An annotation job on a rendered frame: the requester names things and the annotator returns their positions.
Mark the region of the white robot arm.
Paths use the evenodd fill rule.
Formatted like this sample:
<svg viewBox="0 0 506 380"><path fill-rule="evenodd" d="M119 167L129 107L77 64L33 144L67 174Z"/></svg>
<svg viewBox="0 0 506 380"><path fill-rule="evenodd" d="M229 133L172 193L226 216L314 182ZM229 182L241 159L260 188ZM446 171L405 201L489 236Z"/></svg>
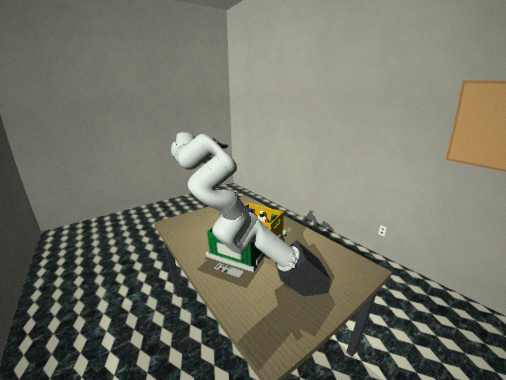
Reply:
<svg viewBox="0 0 506 380"><path fill-rule="evenodd" d="M195 169L206 163L211 155L215 156L188 181L190 192L199 201L221 213L212 229L214 236L238 254L243 253L253 239L254 245L275 261L281 271L294 268L299 259L299 250L288 246L255 214L248 212L234 191L216 189L236 172L237 165L233 158L210 136L200 134L195 138L193 134L186 133L178 133L176 142L171 147L172 155L175 155L181 167L187 170Z"/></svg>

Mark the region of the white paper pick list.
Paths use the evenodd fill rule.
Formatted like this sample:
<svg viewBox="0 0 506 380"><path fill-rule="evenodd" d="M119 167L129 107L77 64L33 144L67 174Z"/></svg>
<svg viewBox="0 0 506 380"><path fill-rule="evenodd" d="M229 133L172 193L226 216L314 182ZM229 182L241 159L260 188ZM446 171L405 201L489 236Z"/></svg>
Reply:
<svg viewBox="0 0 506 380"><path fill-rule="evenodd" d="M221 263L219 263L214 269L217 269L219 271L228 273L228 274L236 276L236 277L240 277L242 275L242 273L244 272L244 271L232 268L230 266L227 266L227 265L224 265Z"/></svg>

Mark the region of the yellow plastic crate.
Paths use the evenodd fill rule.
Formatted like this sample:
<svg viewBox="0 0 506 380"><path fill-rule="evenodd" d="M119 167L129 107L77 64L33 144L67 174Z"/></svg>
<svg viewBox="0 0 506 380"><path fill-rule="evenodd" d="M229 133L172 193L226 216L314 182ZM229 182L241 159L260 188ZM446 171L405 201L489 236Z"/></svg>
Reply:
<svg viewBox="0 0 506 380"><path fill-rule="evenodd" d="M276 236L283 235L283 218L279 210L258 206L254 204L246 204L245 207L252 208L252 213L254 213L257 217L260 216L260 211L264 211L264 216L270 220L271 214L275 214L275 219L271 223L267 223L261 221L270 231L272 231ZM279 220L280 219L280 220ZM278 221L279 220L279 221ZM278 224L274 227L274 224L278 221Z"/></svg>

